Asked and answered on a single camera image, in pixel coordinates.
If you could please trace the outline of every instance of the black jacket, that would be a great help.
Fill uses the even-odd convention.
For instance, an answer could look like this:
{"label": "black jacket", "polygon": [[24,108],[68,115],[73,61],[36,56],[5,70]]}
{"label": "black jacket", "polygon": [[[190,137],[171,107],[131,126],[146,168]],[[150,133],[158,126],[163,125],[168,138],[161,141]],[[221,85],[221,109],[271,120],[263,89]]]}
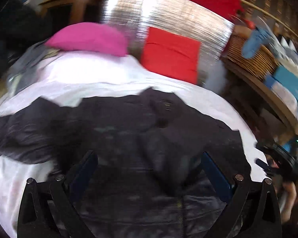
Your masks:
{"label": "black jacket", "polygon": [[250,176],[238,131],[152,89],[85,98],[75,108],[39,98],[0,117],[0,155],[55,160],[66,173],[87,150],[97,152],[99,166],[75,207],[99,238],[202,237],[225,203],[203,171],[194,182],[187,177],[210,149]]}

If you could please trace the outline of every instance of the teal box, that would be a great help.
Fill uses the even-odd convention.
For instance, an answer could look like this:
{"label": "teal box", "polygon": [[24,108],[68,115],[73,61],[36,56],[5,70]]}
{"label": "teal box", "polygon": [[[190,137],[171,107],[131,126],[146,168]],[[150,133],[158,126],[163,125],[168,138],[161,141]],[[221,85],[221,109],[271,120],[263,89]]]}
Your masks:
{"label": "teal box", "polygon": [[274,79],[288,89],[298,101],[298,78],[283,66],[279,66],[273,76]]}

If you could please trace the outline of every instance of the blue cloth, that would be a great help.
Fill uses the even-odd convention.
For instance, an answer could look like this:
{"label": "blue cloth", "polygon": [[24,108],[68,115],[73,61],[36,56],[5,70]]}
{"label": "blue cloth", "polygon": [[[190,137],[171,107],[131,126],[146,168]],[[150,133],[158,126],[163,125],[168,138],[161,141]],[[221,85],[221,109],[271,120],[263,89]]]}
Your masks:
{"label": "blue cloth", "polygon": [[252,31],[249,39],[244,43],[242,47],[242,56],[245,59],[250,59],[255,56],[261,45],[269,43],[271,35],[269,32],[262,28],[256,28]]}

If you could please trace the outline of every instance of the wicker basket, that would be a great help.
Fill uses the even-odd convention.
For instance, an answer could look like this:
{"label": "wicker basket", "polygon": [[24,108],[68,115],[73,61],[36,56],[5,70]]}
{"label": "wicker basket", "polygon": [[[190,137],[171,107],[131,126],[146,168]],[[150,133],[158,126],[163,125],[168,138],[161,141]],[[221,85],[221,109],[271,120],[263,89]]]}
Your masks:
{"label": "wicker basket", "polygon": [[230,46],[227,52],[227,58],[262,81],[267,73],[272,74],[276,70],[276,68],[279,66],[279,63],[274,58],[272,53],[263,45],[261,45],[261,48],[257,51],[253,58],[243,58],[241,54],[242,47],[244,42],[248,39],[250,31],[241,31],[241,28],[242,26],[239,26],[238,30],[234,30],[230,38]]}

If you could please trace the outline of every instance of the silver reflective surface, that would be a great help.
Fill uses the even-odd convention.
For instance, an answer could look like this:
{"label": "silver reflective surface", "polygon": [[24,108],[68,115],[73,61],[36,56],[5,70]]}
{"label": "silver reflective surface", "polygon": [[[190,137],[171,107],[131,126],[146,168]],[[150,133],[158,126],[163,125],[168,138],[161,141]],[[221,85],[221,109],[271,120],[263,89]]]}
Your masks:
{"label": "silver reflective surface", "polygon": [[103,0],[101,22],[124,32],[130,40],[130,54],[138,59],[148,27],[200,41],[200,85],[212,71],[233,30],[233,23],[189,0]]}

